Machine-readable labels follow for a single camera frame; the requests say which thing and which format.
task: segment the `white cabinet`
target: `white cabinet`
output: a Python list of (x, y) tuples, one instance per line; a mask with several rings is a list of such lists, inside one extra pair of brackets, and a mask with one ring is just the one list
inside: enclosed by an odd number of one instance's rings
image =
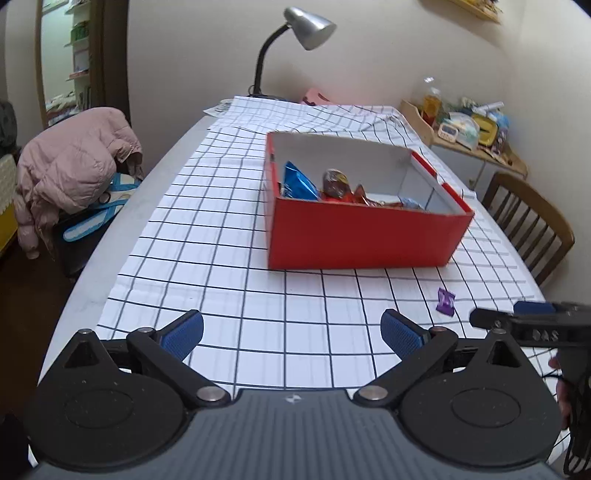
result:
[(524, 175), (519, 171), (505, 167), (500, 163), (485, 161), (439, 145), (432, 145), (431, 149), (457, 175), (464, 185), (476, 192), (476, 197), (480, 201), (484, 198), (492, 177), (497, 171), (504, 171), (524, 179)]
[(484, 161), (447, 148), (432, 145), (431, 150), (454, 172), (466, 187), (474, 190), (484, 168)]

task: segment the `pink object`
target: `pink object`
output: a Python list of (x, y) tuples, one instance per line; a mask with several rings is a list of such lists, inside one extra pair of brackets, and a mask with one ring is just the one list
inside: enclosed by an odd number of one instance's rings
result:
[(142, 177), (142, 148), (122, 112), (92, 108), (45, 130), (22, 150), (14, 197), (18, 242), (37, 258), (39, 238), (51, 248), (60, 210), (76, 213), (103, 193), (116, 173), (114, 159), (127, 161)]
[(316, 105), (334, 105), (333, 102), (331, 102), (330, 100), (328, 100), (327, 97), (325, 97), (324, 95), (322, 95), (322, 93), (320, 93), (320, 91), (318, 90), (318, 88), (311, 88), (309, 89), (306, 94), (304, 95), (304, 98), (302, 99), (302, 101), (300, 102), (302, 105), (311, 105), (311, 106), (316, 106)]

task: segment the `human hand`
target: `human hand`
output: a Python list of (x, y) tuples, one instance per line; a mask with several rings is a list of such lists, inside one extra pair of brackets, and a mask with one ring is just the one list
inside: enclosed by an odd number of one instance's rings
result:
[[(555, 356), (548, 360), (548, 366), (560, 370), (560, 364)], [(565, 430), (569, 426), (572, 407), (569, 401), (567, 386), (562, 380), (558, 380), (558, 383), (556, 384), (556, 396), (558, 397), (558, 407), (562, 414), (562, 429)]]

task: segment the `desk lamp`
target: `desk lamp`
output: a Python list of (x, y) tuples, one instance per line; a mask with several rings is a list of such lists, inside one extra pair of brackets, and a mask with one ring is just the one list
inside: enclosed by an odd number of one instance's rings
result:
[(259, 52), (259, 57), (256, 61), (255, 84), (252, 87), (252, 92), (250, 92), (250, 97), (284, 100), (283, 98), (271, 95), (263, 95), (261, 92), (262, 65), (265, 60), (265, 54), (271, 44), (281, 34), (292, 29), (302, 47), (306, 50), (314, 50), (328, 40), (336, 29), (336, 25), (330, 20), (297, 7), (286, 8), (283, 16), (285, 17), (285, 24), (267, 38)]

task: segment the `blue gripper pad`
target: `blue gripper pad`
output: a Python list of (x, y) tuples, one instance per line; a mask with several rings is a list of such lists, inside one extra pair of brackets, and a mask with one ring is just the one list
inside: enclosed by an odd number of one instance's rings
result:
[(547, 301), (518, 301), (513, 305), (515, 315), (541, 315), (556, 313), (554, 305)]
[(381, 330), (384, 342), (402, 360), (425, 345), (431, 338), (427, 330), (392, 309), (383, 313)]
[(203, 338), (203, 316), (190, 310), (157, 332), (157, 342), (181, 362)]

